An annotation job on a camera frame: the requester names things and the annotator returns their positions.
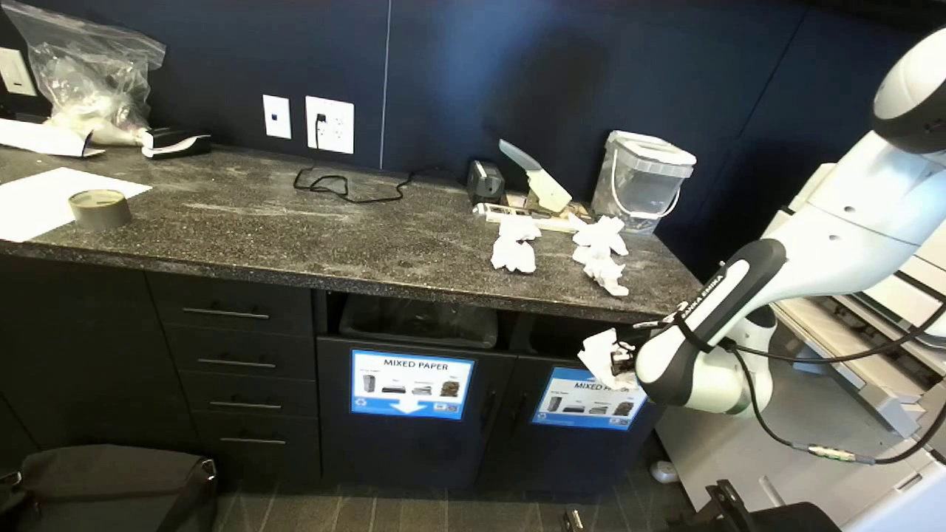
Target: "wall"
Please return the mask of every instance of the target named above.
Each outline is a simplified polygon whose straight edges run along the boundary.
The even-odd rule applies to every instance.
[[[696,274],[866,129],[878,77],[923,36],[797,0],[36,2],[164,42],[153,121],[223,144],[324,160],[305,148],[302,96],[342,96],[359,167],[444,164],[460,182],[506,135],[590,197],[608,129],[665,135],[699,160],[658,226]],[[18,45],[6,22],[0,45]],[[291,141],[262,135],[262,92],[291,96]]]

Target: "robotic arm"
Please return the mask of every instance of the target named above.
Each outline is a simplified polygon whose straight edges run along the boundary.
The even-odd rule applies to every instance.
[[[748,383],[725,336],[766,352],[766,303],[859,291],[893,274],[946,219],[946,30],[908,50],[875,93],[875,129],[837,164],[822,164],[763,238],[739,248],[673,322],[631,358],[655,401],[742,412]],[[766,358],[748,361],[760,407],[772,396]]]

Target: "label sign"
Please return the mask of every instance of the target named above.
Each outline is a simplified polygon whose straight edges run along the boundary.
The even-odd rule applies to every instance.
[[[608,390],[587,368],[556,365],[531,417],[535,424],[569,424],[584,430],[627,430],[643,390]]]
[[[352,347],[352,412],[463,418],[473,361]]]

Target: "dark countertop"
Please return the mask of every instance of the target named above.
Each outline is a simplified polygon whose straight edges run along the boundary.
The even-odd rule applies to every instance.
[[[130,201],[126,226],[64,223],[21,244],[0,238],[0,253],[605,322],[661,315],[696,291],[696,281],[655,235],[627,235],[627,299],[603,296],[583,274],[565,232],[535,243],[535,274],[497,272],[487,263],[497,223],[473,219],[460,189],[413,182],[395,203],[342,203],[291,189],[302,163],[260,154],[147,163],[138,151],[108,148],[79,163],[0,148],[0,182],[62,164],[153,189]],[[354,178],[354,194],[392,189],[392,179],[374,173],[345,173]]]

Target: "electrical outlet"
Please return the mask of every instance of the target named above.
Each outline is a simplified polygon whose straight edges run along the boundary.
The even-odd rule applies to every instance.
[[[354,102],[305,96],[308,148],[354,154]]]
[[[289,96],[262,93],[262,127],[265,135],[291,139]]]
[[[0,77],[9,93],[36,96],[22,52],[14,47],[0,47]]]

